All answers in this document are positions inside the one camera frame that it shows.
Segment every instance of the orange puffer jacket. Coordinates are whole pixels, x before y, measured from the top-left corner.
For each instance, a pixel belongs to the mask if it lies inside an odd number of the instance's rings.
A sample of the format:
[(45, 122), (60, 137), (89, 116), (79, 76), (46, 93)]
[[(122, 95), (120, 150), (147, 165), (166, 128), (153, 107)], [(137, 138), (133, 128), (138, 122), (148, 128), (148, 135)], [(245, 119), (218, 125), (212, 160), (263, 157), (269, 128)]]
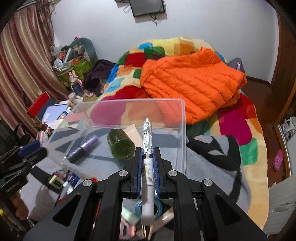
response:
[(235, 104), (246, 82), (244, 73), (228, 67), (207, 48), (190, 55), (147, 60), (140, 78), (152, 98), (182, 98), (187, 124)]

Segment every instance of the pen clip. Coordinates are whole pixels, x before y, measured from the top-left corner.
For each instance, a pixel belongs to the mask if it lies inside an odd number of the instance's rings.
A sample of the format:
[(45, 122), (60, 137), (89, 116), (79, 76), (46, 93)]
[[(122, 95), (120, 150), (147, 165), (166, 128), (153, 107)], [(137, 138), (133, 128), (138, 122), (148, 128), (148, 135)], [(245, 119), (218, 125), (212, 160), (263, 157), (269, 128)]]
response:
[(143, 154), (148, 154), (149, 150), (152, 150), (152, 131), (151, 123), (148, 118), (143, 123)]

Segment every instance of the floor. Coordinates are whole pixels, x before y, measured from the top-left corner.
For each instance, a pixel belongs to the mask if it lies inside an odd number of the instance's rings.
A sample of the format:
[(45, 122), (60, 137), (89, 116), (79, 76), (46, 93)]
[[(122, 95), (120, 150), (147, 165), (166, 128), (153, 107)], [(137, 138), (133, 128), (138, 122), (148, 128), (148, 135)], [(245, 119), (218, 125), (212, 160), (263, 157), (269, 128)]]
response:
[(97, 98), (98, 97), (96, 95), (93, 95), (92, 97), (83, 96), (83, 102), (96, 101)]
[(272, 123), (277, 118), (281, 108), (273, 98), (269, 86), (265, 84), (248, 81), (242, 90), (254, 103), (258, 120), (263, 130), (263, 136), (267, 148), (268, 186), (270, 187), (273, 183), (278, 183), (285, 179), (284, 164), (281, 165), (280, 170), (277, 172), (273, 168), (273, 159), (280, 148), (280, 145), (272, 127)]

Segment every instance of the curtain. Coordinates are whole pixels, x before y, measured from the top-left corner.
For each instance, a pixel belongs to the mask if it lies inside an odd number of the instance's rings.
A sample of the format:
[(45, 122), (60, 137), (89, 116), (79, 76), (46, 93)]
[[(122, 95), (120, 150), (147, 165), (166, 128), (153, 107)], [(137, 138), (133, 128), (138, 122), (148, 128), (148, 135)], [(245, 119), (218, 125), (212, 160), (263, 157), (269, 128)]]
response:
[(50, 14), (50, 2), (47, 0), (38, 0), (36, 2), (36, 7), (41, 33), (44, 36), (46, 48), (50, 51), (50, 47), (54, 46), (54, 29), (52, 27)]
[(35, 4), (21, 9), (0, 34), (0, 116), (12, 129), (24, 123), (32, 136), (37, 130), (26, 112), (33, 101), (44, 91), (56, 101), (68, 99), (69, 94), (49, 62), (40, 15)]

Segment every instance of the metal bolt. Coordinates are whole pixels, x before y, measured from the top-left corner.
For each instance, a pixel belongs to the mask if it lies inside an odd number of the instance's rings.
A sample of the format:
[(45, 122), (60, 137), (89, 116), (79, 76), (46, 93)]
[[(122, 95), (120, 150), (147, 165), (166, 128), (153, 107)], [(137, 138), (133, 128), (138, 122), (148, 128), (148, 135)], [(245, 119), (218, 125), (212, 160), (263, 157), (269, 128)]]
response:
[(127, 174), (128, 174), (128, 171), (126, 171), (126, 170), (122, 170), (119, 172), (119, 175), (122, 177), (125, 177)]
[(170, 170), (170, 171), (168, 172), (168, 174), (169, 174), (171, 177), (174, 177), (174, 176), (176, 176), (176, 175), (178, 174), (178, 172), (175, 171), (175, 170)]
[(85, 187), (89, 187), (91, 184), (92, 184), (92, 180), (90, 180), (90, 179), (86, 179), (83, 181), (83, 185)]
[(205, 184), (206, 186), (211, 186), (211, 185), (213, 184), (213, 181), (210, 180), (210, 179), (206, 179), (206, 180), (204, 180), (204, 184)]

